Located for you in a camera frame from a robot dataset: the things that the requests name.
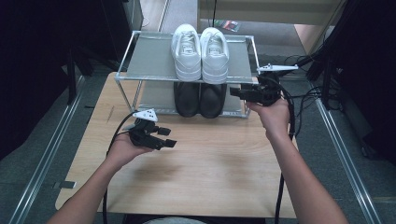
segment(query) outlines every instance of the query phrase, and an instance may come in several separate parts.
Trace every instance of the wrist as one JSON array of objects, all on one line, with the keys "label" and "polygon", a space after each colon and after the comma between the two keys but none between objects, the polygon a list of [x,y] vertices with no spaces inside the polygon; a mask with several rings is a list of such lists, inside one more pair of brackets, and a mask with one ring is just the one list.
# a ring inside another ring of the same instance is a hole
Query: wrist
[{"label": "wrist", "polygon": [[109,157],[107,157],[102,165],[101,165],[104,169],[106,169],[108,172],[110,173],[116,173],[118,172],[123,165],[119,164],[118,162],[112,161]]},{"label": "wrist", "polygon": [[289,139],[289,135],[288,133],[281,133],[281,132],[277,132],[277,133],[273,133],[273,132],[269,132],[266,131],[265,135],[267,136],[268,140],[271,143],[277,142],[277,141],[283,141],[285,139]]}]

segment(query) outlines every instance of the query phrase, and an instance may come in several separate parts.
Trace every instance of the metal bar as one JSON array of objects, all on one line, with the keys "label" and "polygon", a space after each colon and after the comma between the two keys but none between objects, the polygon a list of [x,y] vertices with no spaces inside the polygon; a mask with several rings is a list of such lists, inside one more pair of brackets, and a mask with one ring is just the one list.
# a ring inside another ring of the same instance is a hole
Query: metal bar
[{"label": "metal bar", "polygon": [[131,108],[132,111],[131,112],[135,112],[136,111],[137,98],[139,97],[140,89],[142,88],[142,83],[143,83],[143,81],[140,80],[139,84],[137,84],[136,94],[134,95],[134,102],[132,103],[132,108]]},{"label": "metal bar", "polygon": [[128,105],[129,110],[131,111],[131,113],[134,112],[132,110],[132,108],[131,108],[131,104],[129,103],[128,97],[126,96],[125,91],[124,91],[122,85],[120,84],[120,81],[116,79],[116,83],[117,83],[117,86],[119,86],[119,89],[121,91],[121,95],[122,95],[125,103]]},{"label": "metal bar", "polygon": [[168,14],[168,8],[170,0],[166,0],[165,6],[163,7],[163,14],[161,15],[160,25],[158,26],[158,32],[163,30],[163,23],[165,22],[166,15]]},{"label": "metal bar", "polygon": [[128,46],[127,46],[127,48],[125,50],[124,56],[122,57],[122,61],[121,61],[119,70],[117,71],[116,78],[118,78],[120,76],[121,69],[123,67],[123,64],[125,63],[126,56],[128,55],[128,51],[129,51],[129,48],[131,47],[132,41],[134,40],[134,35],[135,34],[136,34],[136,31],[132,31],[131,39],[128,42]]},{"label": "metal bar", "polygon": [[382,223],[381,218],[375,209],[372,198],[367,191],[367,188],[364,186],[361,176],[349,155],[347,146],[344,144],[343,138],[337,129],[334,119],[332,118],[332,114],[330,111],[326,110],[319,99],[316,100],[316,103],[367,223]]},{"label": "metal bar", "polygon": [[253,45],[254,58],[256,59],[257,68],[259,68],[260,64],[259,64],[259,58],[257,56],[256,43],[254,42],[254,36],[247,36],[247,38],[250,38],[250,41]]},{"label": "metal bar", "polygon": [[49,144],[44,151],[44,154],[38,163],[37,167],[35,168],[35,172],[30,179],[29,183],[25,187],[23,194],[21,196],[20,202],[9,221],[9,224],[19,224],[23,223],[26,219],[30,208],[35,200],[35,196],[37,195],[38,191],[40,190],[41,184],[46,177],[46,174],[50,168],[53,158],[56,155],[58,147],[64,137],[64,133],[70,123],[71,118],[73,117],[79,100],[81,98],[80,90],[84,86],[84,77],[81,76],[78,80],[78,94],[75,100],[72,102],[71,105],[68,105],[64,114],[62,115],[61,121],[59,122],[56,130],[49,140]]}]

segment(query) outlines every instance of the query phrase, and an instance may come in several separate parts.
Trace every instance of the metal rail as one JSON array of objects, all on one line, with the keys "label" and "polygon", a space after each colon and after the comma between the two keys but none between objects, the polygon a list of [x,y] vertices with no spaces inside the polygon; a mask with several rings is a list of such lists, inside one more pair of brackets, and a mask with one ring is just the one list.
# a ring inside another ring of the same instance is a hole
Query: metal rail
[{"label": "metal rail", "polygon": [[40,162],[35,168],[35,172],[33,176],[31,177],[29,183],[26,185],[21,195],[21,199],[17,205],[14,214],[11,217],[11,220],[9,221],[9,224],[20,224],[23,223],[24,220],[26,219],[30,211],[30,208],[32,207],[32,204],[35,201],[35,196],[40,190],[40,187],[44,181],[44,178],[46,177],[46,174],[53,161],[53,158],[56,155],[58,147],[64,137],[64,133],[70,123],[70,120],[71,118],[73,118],[79,100],[81,98],[81,90],[84,84],[85,84],[85,78],[81,76],[78,80],[78,86],[77,86],[78,94],[76,95],[76,98],[72,102],[72,104],[68,105],[66,110],[64,111],[61,121],[56,127],[56,130],[52,135],[51,139],[49,140],[49,144],[47,145],[47,148],[44,151],[44,154],[41,157]]},{"label": "metal rail", "polygon": [[158,26],[158,32],[163,30],[163,24],[165,23],[166,16],[168,15],[168,9],[170,5],[170,0],[165,1],[165,6],[163,7],[163,14],[161,15],[160,25]]},{"label": "metal rail", "polygon": [[373,200],[367,191],[358,170],[355,167],[353,160],[351,159],[347,146],[344,143],[343,137],[339,133],[337,126],[332,118],[332,113],[328,111],[320,99],[316,100],[320,115],[326,124],[327,130],[329,131],[332,142],[334,143],[335,149],[337,150],[338,157],[346,171],[346,176],[349,179],[350,185],[355,192],[356,198],[361,206],[361,210],[367,220],[367,223],[380,224],[382,220],[377,213]]}]

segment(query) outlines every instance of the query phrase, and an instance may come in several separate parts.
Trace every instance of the white sneaker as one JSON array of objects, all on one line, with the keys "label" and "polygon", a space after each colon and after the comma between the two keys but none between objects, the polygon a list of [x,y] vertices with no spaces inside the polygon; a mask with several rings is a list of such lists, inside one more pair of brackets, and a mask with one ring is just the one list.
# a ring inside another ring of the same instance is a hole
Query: white sneaker
[{"label": "white sneaker", "polygon": [[228,76],[230,53],[224,34],[213,27],[202,32],[202,77],[209,84],[224,83]]},{"label": "white sneaker", "polygon": [[201,78],[201,46],[193,26],[182,24],[177,27],[171,51],[179,80],[189,82]]}]

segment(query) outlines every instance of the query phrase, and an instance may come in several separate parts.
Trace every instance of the floor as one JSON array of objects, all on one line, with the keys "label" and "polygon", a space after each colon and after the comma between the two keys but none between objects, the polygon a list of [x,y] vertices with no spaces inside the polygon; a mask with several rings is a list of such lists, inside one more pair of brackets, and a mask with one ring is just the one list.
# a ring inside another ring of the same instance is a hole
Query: floor
[{"label": "floor", "polygon": [[[167,30],[171,32],[176,20],[186,13],[177,0],[141,0],[145,17],[143,30]],[[206,20],[200,21],[205,27]],[[272,24],[264,22],[241,22],[237,35],[254,35],[262,63],[293,63],[297,56],[304,55],[303,47],[290,24]],[[82,83],[79,101],[76,107],[67,106],[67,91],[59,97],[46,116],[40,120],[29,139],[17,150],[0,161],[0,223],[44,223],[54,212],[54,202],[59,193],[54,183],[63,181],[71,161],[89,122],[106,76],[111,72],[105,66],[92,62],[92,77],[81,77]],[[281,80],[285,89],[292,95],[305,94],[311,89],[311,83],[304,78],[304,70],[299,70]],[[296,100],[296,111],[300,108]],[[39,191],[34,192],[35,199],[27,204],[24,215],[17,219],[14,211],[22,198],[26,186],[31,183],[35,169],[42,156],[47,152],[52,134],[62,120],[64,111],[72,110],[73,117],[68,121],[62,141],[55,146],[50,166],[38,182]],[[351,223],[395,223],[396,221],[396,167],[387,161],[370,161],[361,155],[361,144],[349,126],[347,117],[340,111],[323,111],[320,101],[312,99],[304,105],[301,116],[302,129],[297,136],[298,147],[314,174],[340,204]],[[343,157],[350,157],[352,166],[345,164]],[[358,176],[350,176],[347,169],[356,169]],[[354,188],[352,180],[362,183],[369,201],[360,201],[361,191]],[[122,215],[109,214],[110,223],[121,223]],[[102,223],[98,214],[94,223]],[[296,219],[281,219],[281,223],[297,223]]]}]

